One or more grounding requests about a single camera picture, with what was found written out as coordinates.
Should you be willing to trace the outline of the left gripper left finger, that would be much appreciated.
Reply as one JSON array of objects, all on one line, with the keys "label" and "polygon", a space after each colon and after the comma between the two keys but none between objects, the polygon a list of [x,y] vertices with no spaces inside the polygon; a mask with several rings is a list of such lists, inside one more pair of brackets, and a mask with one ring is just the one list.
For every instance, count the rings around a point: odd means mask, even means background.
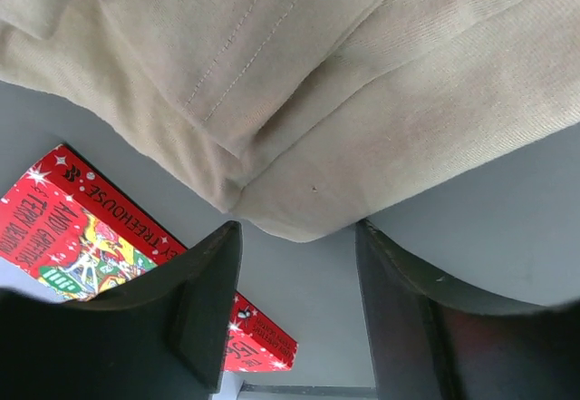
[{"label": "left gripper left finger", "polygon": [[242,254],[224,223],[89,301],[1,292],[4,399],[207,399],[221,382]]}]

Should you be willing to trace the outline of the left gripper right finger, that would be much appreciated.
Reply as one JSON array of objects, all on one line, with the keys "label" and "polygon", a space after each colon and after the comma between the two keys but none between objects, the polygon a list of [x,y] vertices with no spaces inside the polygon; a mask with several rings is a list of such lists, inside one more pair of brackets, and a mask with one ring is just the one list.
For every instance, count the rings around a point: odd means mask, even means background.
[{"label": "left gripper right finger", "polygon": [[470,285],[370,221],[355,252],[381,399],[576,399],[579,304],[542,307]]}]

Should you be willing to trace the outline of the beige t shirt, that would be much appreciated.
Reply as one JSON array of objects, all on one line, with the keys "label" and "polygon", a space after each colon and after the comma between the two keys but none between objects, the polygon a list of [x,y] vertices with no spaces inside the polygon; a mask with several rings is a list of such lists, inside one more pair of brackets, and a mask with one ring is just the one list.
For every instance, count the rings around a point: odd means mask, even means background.
[{"label": "beige t shirt", "polygon": [[1,78],[296,242],[579,121],[579,0],[1,0]]}]

